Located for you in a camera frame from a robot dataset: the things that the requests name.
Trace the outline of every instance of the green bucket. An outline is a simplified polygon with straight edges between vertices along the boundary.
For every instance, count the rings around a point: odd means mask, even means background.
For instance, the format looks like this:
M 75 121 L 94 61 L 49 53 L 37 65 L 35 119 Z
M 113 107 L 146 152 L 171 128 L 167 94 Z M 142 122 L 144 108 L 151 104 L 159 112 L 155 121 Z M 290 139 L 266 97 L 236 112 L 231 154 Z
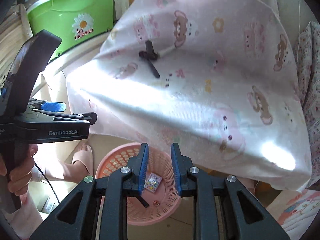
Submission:
M 51 59 L 113 28 L 113 0 L 39 0 L 27 10 L 32 33 L 62 38 Z

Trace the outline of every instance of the human hand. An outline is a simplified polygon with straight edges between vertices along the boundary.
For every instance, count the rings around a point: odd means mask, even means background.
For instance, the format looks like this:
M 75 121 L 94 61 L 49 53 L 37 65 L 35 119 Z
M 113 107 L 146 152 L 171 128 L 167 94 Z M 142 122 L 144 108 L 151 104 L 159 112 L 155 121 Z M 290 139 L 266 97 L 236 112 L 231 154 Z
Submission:
M 16 196 L 23 195 L 28 191 L 28 184 L 32 178 L 31 170 L 35 165 L 33 155 L 35 155 L 37 151 L 38 145 L 29 145 L 26 159 L 20 166 L 14 168 L 9 174 L 10 181 L 8 183 L 8 190 L 15 193 Z M 0 175 L 5 176 L 6 174 L 7 169 L 0 154 Z

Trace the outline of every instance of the colorful small box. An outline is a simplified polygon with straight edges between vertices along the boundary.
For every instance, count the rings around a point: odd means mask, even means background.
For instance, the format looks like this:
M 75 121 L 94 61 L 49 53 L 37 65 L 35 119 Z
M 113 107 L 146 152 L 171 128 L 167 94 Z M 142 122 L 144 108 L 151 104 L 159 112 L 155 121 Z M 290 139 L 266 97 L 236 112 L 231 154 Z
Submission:
M 154 173 L 151 173 L 149 178 L 147 179 L 147 181 L 144 184 L 144 188 L 154 193 L 156 191 L 156 189 L 158 188 L 161 180 L 162 180 L 162 177 L 160 177 Z

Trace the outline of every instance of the metal bolt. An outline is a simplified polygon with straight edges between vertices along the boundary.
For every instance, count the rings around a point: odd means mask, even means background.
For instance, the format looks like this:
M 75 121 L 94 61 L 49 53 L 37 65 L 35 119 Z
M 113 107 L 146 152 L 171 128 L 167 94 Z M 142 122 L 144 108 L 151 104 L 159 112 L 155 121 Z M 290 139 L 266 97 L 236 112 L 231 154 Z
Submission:
M 233 176 L 233 175 L 229 175 L 227 177 L 227 180 L 230 181 L 230 182 L 235 182 L 237 180 L 236 176 Z
M 191 167 L 189 170 L 191 173 L 198 173 L 199 169 L 197 167 Z
M 128 173 L 130 171 L 129 167 L 122 167 L 120 170 L 122 173 Z
M 93 177 L 92 176 L 86 176 L 85 178 L 84 178 L 84 182 L 85 183 L 90 183 L 90 182 L 92 182 L 93 181 Z

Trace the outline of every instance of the blue gripper pad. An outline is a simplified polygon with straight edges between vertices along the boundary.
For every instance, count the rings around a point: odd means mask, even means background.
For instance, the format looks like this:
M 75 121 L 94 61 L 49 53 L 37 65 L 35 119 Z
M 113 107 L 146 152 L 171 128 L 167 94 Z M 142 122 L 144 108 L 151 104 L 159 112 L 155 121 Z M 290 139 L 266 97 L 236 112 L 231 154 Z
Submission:
M 41 110 L 50 112 L 64 112 L 67 108 L 64 102 L 45 102 L 41 105 Z
M 180 170 L 179 170 L 176 151 L 174 149 L 174 144 L 171 145 L 171 162 L 172 162 L 172 168 L 173 168 L 173 174 L 174 174 L 174 182 L 176 184 L 176 189 L 177 189 L 178 195 L 181 196 L 181 194 L 182 194 L 181 174 L 180 174 Z
M 139 178 L 138 178 L 138 191 L 139 195 L 141 196 L 143 190 L 144 190 L 144 183 L 146 181 L 146 174 L 147 174 L 147 167 L 148 167 L 148 160 L 149 160 L 149 146 L 148 144 L 145 144 L 143 158 L 141 162 L 141 168 L 139 172 Z

